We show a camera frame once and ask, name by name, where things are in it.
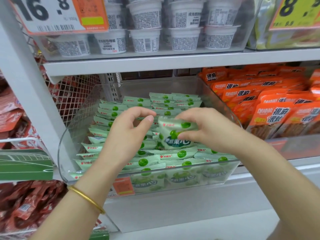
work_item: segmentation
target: hand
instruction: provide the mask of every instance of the hand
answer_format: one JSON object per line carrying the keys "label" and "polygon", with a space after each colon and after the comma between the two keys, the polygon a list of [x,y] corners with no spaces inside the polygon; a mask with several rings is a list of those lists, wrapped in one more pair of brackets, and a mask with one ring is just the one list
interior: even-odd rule
{"label": "hand", "polygon": [[[143,107],[132,107],[122,112],[113,122],[99,159],[117,163],[121,169],[140,149],[156,112]],[[136,128],[136,118],[145,117]]]}
{"label": "hand", "polygon": [[195,122],[199,128],[179,134],[178,139],[200,142],[217,152],[235,155],[246,148],[246,143],[255,139],[213,108],[191,108],[176,118]]}

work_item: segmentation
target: person's left hand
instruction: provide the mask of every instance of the person's left hand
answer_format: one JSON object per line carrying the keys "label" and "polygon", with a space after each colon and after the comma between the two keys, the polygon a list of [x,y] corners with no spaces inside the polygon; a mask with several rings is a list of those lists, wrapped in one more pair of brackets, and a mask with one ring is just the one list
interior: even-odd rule
{"label": "person's left hand", "polygon": [[[122,112],[111,126],[99,160],[116,163],[122,169],[140,149],[156,115],[155,111],[143,107],[132,107]],[[145,118],[134,128],[138,117]]]}

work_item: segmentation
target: price tag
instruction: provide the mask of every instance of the price tag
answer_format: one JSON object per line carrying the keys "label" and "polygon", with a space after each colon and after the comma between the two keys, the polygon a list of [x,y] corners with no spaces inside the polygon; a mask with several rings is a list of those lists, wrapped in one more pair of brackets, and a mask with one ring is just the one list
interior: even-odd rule
{"label": "price tag", "polygon": [[269,30],[320,27],[320,0],[282,0]]}
{"label": "price tag", "polygon": [[108,198],[128,195],[134,195],[130,177],[116,178],[109,190]]}
{"label": "price tag", "polygon": [[103,0],[10,0],[30,35],[107,31]]}

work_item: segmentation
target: forearm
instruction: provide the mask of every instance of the forearm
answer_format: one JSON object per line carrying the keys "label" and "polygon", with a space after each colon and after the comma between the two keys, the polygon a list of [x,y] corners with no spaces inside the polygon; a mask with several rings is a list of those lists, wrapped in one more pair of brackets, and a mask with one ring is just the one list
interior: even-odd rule
{"label": "forearm", "polygon": [[[103,206],[120,170],[114,162],[98,159],[75,187]],[[30,239],[88,240],[99,214],[92,203],[70,190]]]}
{"label": "forearm", "polygon": [[257,181],[279,218],[301,239],[320,236],[320,190],[272,146],[246,134],[236,155]]}

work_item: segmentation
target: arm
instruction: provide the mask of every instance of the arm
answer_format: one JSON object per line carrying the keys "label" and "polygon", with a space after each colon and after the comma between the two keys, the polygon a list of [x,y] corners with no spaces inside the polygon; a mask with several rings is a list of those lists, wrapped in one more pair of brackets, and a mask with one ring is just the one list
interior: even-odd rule
{"label": "arm", "polygon": [[198,131],[179,139],[234,154],[246,166],[281,221],[298,239],[320,236],[320,190],[272,146],[238,127],[211,108],[193,108],[177,116],[196,122]]}
{"label": "arm", "polygon": [[[103,206],[118,173],[139,150],[154,116],[154,111],[142,107],[123,112],[114,121],[99,158],[75,187]],[[137,117],[146,118],[134,128],[133,122]],[[89,239],[99,214],[94,205],[69,191],[30,240]]]}

